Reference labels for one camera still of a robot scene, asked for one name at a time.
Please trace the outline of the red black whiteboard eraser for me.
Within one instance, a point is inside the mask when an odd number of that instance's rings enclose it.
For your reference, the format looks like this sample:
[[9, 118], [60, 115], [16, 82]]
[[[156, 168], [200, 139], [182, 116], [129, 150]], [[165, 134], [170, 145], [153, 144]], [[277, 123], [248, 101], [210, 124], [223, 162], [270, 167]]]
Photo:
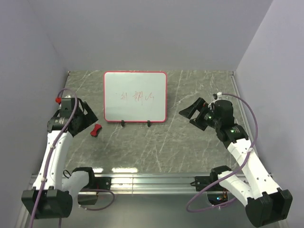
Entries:
[[93, 130], [90, 132], [92, 137], [97, 137], [102, 130], [102, 126], [100, 124], [95, 124]]

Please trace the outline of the red-framed whiteboard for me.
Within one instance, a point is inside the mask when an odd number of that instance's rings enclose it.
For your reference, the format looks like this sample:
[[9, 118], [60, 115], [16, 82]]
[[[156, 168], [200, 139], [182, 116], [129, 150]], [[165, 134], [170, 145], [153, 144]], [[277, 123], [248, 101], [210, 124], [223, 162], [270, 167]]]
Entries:
[[104, 73], [107, 122], [163, 123], [167, 119], [167, 74], [150, 71]]

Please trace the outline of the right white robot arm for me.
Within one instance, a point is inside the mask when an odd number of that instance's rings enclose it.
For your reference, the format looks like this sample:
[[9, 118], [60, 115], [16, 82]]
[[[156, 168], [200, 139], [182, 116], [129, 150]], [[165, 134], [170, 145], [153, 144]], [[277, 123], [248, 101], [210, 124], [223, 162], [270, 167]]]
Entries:
[[223, 194], [211, 201], [213, 208], [225, 207], [239, 200], [256, 228], [287, 218], [292, 194], [283, 190], [267, 172], [253, 148], [256, 142], [250, 141], [244, 128], [235, 123], [233, 104], [229, 100], [216, 95], [209, 104], [200, 97], [179, 114], [203, 131], [207, 127], [213, 128], [217, 138], [239, 164], [235, 171], [228, 166], [212, 169], [208, 184], [195, 177], [192, 185], [198, 193], [187, 203], [188, 212], [192, 212], [190, 204], [196, 198], [213, 188], [223, 189]]

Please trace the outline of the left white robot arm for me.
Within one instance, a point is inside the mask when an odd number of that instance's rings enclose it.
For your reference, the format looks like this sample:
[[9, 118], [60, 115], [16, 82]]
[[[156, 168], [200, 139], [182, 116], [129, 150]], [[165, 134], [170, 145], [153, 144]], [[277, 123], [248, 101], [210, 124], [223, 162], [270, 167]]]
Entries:
[[67, 152], [77, 134], [93, 125], [98, 118], [80, 98], [57, 98], [59, 109], [47, 123], [47, 147], [38, 176], [31, 190], [22, 193], [21, 201], [33, 219], [67, 218], [73, 199], [84, 189], [96, 186], [91, 167], [75, 168], [63, 179]]

